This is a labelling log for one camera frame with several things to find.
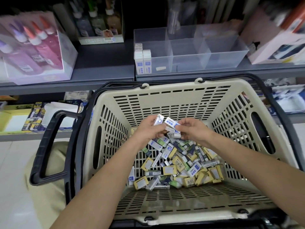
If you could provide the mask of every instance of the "forearm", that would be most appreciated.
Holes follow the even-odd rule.
[[[305,225],[305,173],[251,150],[220,134],[209,138],[211,149],[251,181],[278,207]]]
[[[67,205],[51,229],[108,228],[139,150],[136,138],[128,139]]]

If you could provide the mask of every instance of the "plastic bin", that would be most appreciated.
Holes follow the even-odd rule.
[[[184,117],[200,119],[209,128],[248,148],[304,170],[305,162],[295,129],[272,94],[258,77],[249,74],[236,76],[247,76],[257,82],[277,112],[291,147],[256,92],[243,79],[199,78],[195,82],[150,85],[110,82],[93,94],[82,114],[61,111],[54,115],[38,148],[30,177],[31,184],[41,185],[64,179],[68,203],[74,196],[74,187],[77,193],[113,156],[129,137],[130,128],[139,125],[147,115],[158,113],[174,120]],[[48,153],[65,116],[78,118],[69,141],[65,168],[59,174],[45,177]],[[151,147],[149,150],[155,158],[156,150]],[[143,152],[139,152],[135,158],[136,179],[144,175],[140,167],[145,159]],[[162,161],[154,169],[160,169]],[[135,221],[143,225],[157,225],[243,220],[251,218],[257,211],[277,208],[246,177],[225,161],[223,164],[227,179],[221,184],[152,192],[135,191],[126,184],[114,223],[117,222],[116,226],[121,227],[120,223],[131,222],[129,226],[134,227]]]
[[[169,34],[166,27],[134,30],[134,43],[142,43],[143,50],[152,54],[152,70],[145,74],[237,67],[249,51],[245,43],[233,31],[213,35],[215,30],[209,26],[182,26],[175,34]],[[164,48],[160,48],[161,42],[165,42]]]

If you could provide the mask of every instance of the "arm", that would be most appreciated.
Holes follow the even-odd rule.
[[[163,136],[166,125],[152,126],[156,115],[144,119],[112,158],[88,181],[50,229],[106,229],[110,226],[136,154],[149,140]]]
[[[271,156],[251,150],[210,129],[202,121],[185,118],[176,129],[212,149],[300,225],[305,226],[305,173]]]

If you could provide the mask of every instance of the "person's left hand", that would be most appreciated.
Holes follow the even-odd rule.
[[[165,130],[165,123],[156,126],[153,125],[156,118],[157,115],[150,115],[146,117],[141,121],[137,130],[132,135],[132,138],[136,138],[141,146],[143,145],[141,148],[144,148],[151,139],[164,136],[164,134],[167,132]]]

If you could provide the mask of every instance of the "pink box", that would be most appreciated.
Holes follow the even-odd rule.
[[[256,9],[240,37],[249,47],[247,57],[252,64],[294,62],[305,51],[302,45],[305,44],[305,34],[284,31],[260,7]],[[299,45],[300,50],[290,56],[284,51],[282,54],[287,53],[287,57],[276,59],[274,55],[278,54],[280,57],[279,52],[284,45],[292,45],[290,50]]]
[[[77,51],[52,12],[0,18],[0,56],[17,85],[70,80]]]

